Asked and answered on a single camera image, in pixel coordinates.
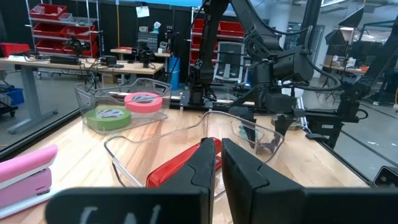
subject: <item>tape roll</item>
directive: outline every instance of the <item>tape roll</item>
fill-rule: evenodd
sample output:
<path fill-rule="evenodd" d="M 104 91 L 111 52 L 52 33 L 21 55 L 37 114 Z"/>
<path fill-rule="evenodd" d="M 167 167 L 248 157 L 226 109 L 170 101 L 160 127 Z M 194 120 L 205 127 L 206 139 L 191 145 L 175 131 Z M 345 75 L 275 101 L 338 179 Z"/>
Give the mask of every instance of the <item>tape roll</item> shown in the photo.
<path fill-rule="evenodd" d="M 105 106 L 86 113 L 87 125 L 96 130 L 108 131 L 126 127 L 131 112 L 117 106 Z"/>
<path fill-rule="evenodd" d="M 155 113 L 162 109 L 162 102 L 155 93 L 137 92 L 124 97 L 126 109 L 134 113 Z"/>

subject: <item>pink tape roll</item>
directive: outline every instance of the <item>pink tape roll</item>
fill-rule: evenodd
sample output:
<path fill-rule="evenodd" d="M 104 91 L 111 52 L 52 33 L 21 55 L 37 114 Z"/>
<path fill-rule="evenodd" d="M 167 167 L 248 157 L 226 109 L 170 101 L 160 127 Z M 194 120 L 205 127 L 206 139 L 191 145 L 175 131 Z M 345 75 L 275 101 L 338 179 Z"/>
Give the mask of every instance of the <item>pink tape roll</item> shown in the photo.
<path fill-rule="evenodd" d="M 162 109 L 162 97 L 155 93 L 137 92 L 124 97 L 125 107 L 134 113 L 155 113 Z"/>

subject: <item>pink stapler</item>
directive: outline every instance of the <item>pink stapler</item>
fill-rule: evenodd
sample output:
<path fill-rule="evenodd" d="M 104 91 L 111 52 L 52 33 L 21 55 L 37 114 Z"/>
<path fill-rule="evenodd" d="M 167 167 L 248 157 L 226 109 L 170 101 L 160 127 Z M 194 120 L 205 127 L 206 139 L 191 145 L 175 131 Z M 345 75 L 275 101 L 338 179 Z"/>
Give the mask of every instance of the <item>pink stapler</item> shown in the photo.
<path fill-rule="evenodd" d="M 37 196 L 50 192 L 57 152 L 53 145 L 0 163 L 0 218 L 44 201 Z"/>

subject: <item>green tape roll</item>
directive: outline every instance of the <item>green tape roll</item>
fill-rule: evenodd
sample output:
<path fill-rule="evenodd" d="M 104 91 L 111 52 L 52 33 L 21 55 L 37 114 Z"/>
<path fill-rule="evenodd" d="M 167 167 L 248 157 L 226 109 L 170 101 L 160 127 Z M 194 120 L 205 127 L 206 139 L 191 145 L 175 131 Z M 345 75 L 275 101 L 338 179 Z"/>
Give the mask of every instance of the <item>green tape roll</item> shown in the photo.
<path fill-rule="evenodd" d="M 131 121 L 131 112 L 117 106 L 104 106 L 86 113 L 87 125 L 92 129 L 108 131 L 126 127 Z"/>

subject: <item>blue cylinder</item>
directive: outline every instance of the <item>blue cylinder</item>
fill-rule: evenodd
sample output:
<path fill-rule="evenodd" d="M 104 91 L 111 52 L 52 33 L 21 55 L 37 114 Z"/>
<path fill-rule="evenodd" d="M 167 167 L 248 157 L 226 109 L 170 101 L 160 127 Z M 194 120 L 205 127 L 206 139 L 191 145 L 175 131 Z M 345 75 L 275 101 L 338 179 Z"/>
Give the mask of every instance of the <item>blue cylinder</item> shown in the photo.
<path fill-rule="evenodd" d="M 178 90 L 178 83 L 180 80 L 180 58 L 170 57 L 169 59 L 169 73 L 172 72 L 172 79 L 170 84 L 173 86 L 173 90 Z"/>

